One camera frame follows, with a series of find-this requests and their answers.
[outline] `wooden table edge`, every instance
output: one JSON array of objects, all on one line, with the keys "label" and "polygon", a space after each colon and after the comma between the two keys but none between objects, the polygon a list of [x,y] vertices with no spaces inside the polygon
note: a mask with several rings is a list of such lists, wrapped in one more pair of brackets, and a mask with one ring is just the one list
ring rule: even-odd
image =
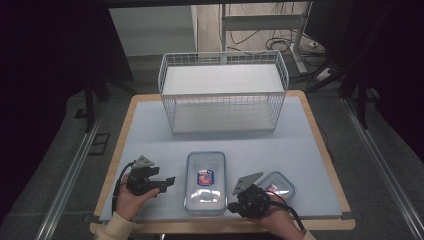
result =
[{"label": "wooden table edge", "polygon": [[[301,101],[302,107],[305,111],[306,118],[308,119],[311,131],[314,135],[318,149],[321,153],[322,159],[324,161],[325,168],[330,177],[330,181],[335,190],[337,199],[339,201],[342,212],[351,212],[349,204],[347,202],[346,196],[343,192],[342,186],[340,184],[337,173],[334,169],[333,164],[331,163],[331,158],[326,150],[326,146],[322,139],[321,133],[319,131],[318,125],[315,121],[315,118],[312,114],[312,110],[309,106],[309,103],[306,99],[304,92],[300,90],[289,90],[287,91],[287,96],[298,97]],[[94,216],[100,216],[106,198],[109,195],[109,191],[113,184],[114,177],[119,165],[119,161],[124,150],[125,141],[128,136],[128,131],[131,126],[133,119],[134,111],[137,107],[137,103],[140,101],[161,101],[159,94],[147,94],[147,95],[136,95],[131,99],[130,105],[128,107],[127,114],[125,116],[124,123],[122,125],[121,133],[119,134],[118,142],[115,147],[114,154],[102,187],[102,191],[99,196],[99,200],[94,211]],[[221,224],[211,224],[213,220],[209,221],[196,221],[196,222],[145,222],[138,223],[134,232],[136,233],[145,233],[145,234],[154,234],[154,233],[253,233],[253,232],[265,232],[266,230],[258,225],[252,224],[247,220],[219,220]],[[305,225],[305,228],[308,230],[351,230],[356,226],[354,219],[343,220],[341,218],[329,218],[329,219],[316,219],[316,220],[302,220],[302,223]],[[95,233],[96,229],[100,227],[101,223],[91,223],[90,231]]]}]

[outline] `black curtain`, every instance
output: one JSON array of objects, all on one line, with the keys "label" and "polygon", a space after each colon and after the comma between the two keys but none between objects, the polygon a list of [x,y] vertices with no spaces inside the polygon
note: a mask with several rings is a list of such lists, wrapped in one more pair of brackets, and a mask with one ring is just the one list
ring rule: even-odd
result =
[{"label": "black curtain", "polygon": [[424,161],[422,1],[397,1],[369,53],[377,110]]},{"label": "black curtain", "polygon": [[105,7],[2,1],[0,22],[3,219],[52,143],[69,97],[87,79],[132,75]]}]

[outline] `metal rail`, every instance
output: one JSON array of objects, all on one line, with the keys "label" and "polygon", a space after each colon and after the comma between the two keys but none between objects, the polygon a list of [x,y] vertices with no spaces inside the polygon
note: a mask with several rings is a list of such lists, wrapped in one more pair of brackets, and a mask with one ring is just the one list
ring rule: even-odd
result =
[{"label": "metal rail", "polygon": [[69,196],[72,192],[72,188],[78,178],[81,171],[82,165],[84,164],[85,157],[87,156],[88,150],[90,149],[91,143],[96,135],[97,129],[101,123],[103,113],[106,108],[105,102],[100,102],[96,111],[96,121],[91,130],[85,134],[84,139],[68,168],[68,171],[63,178],[63,182],[56,193],[56,196],[50,205],[46,217],[38,230],[35,239],[51,239],[54,231],[56,230],[57,224],[59,223],[60,217],[62,216],[63,210],[68,202]]},{"label": "metal rail", "polygon": [[352,120],[354,127],[358,131],[361,139],[364,141],[364,144],[369,154],[371,155],[371,158],[374,164],[376,165],[377,170],[379,171],[381,175],[381,178],[386,184],[386,187],[389,190],[390,194],[392,195],[394,202],[396,203],[397,207],[399,208],[402,216],[404,217],[406,221],[406,224],[411,230],[412,235],[417,240],[424,239],[424,225],[420,219],[420,216],[417,210],[411,203],[411,200],[409,199],[409,197],[403,191],[399,182],[396,180],[396,177],[393,175],[392,171],[390,170],[389,165],[387,164],[386,160],[384,159],[383,155],[381,154],[380,150],[375,144],[369,131],[364,129],[361,123],[356,118],[356,110],[352,101],[349,99],[343,99],[342,102],[344,103],[349,113],[350,119]]}]

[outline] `transparent container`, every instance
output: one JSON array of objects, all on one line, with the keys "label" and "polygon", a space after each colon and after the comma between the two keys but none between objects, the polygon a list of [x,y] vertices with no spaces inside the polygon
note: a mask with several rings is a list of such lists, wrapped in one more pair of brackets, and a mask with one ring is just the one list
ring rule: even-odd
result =
[{"label": "transparent container", "polygon": [[264,191],[273,192],[285,200],[290,200],[296,194],[295,186],[280,172],[271,172],[257,184]]},{"label": "transparent container", "polygon": [[218,216],[227,209],[225,155],[192,152],[187,157],[184,207],[191,215]]}]

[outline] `human hand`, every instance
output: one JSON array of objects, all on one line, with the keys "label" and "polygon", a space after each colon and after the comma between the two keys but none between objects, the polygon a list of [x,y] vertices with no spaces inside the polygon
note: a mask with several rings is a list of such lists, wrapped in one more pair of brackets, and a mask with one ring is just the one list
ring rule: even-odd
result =
[{"label": "human hand", "polygon": [[[273,194],[270,194],[270,197],[271,201],[283,203],[279,197]],[[262,225],[270,233],[285,240],[298,240],[304,237],[304,233],[294,224],[290,213],[277,206],[270,206],[262,218],[249,218],[248,220]]]},{"label": "human hand", "polygon": [[125,174],[122,177],[121,186],[119,186],[119,194],[116,202],[115,212],[122,218],[128,221],[133,221],[144,203],[158,195],[160,190],[159,188],[155,188],[141,196],[136,196],[130,190],[128,190],[126,186],[127,180],[128,174]]}]

